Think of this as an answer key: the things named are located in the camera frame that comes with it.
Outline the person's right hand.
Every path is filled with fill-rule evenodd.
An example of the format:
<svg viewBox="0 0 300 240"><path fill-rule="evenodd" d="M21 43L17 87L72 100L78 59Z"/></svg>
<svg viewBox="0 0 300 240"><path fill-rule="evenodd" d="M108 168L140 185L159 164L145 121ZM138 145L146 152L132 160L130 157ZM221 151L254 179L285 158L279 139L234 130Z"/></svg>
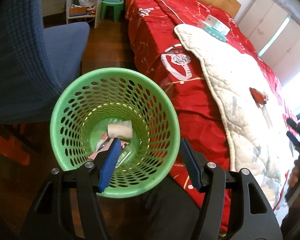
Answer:
<svg viewBox="0 0 300 240"><path fill-rule="evenodd" d="M295 187L295 185L299 181L299 177L300 177L299 174L300 174L300 172L299 172L299 168L298 168L298 161L295 160L294 161L294 168L292 168L290 178L288 179L289 187ZM290 205L290 207L299 207L299 206L300 206L300 193L298 194L295 201Z"/></svg>

